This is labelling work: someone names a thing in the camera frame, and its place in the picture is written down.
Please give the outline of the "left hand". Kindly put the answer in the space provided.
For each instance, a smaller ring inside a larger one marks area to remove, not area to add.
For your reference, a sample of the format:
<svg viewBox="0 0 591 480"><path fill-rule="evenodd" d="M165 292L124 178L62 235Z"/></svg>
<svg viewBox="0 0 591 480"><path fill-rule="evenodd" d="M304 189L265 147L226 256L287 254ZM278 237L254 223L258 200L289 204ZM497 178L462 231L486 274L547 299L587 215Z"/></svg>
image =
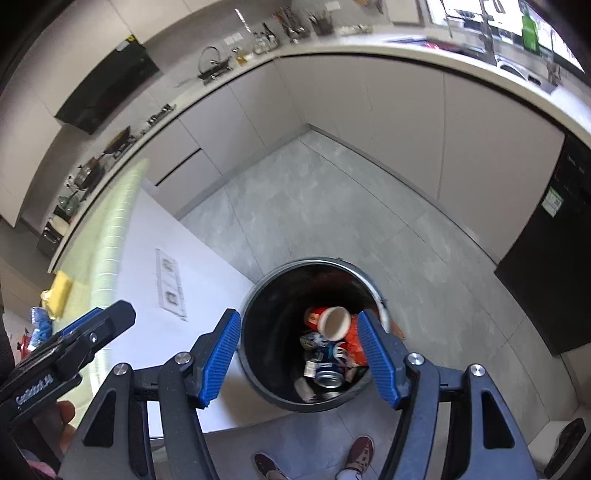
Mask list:
<svg viewBox="0 0 591 480"><path fill-rule="evenodd" d="M33 416L27 434L25 458L29 465L50 479L57 478L63 456L76 429L70 424L76 414L69 400L60 400Z"/></svg>

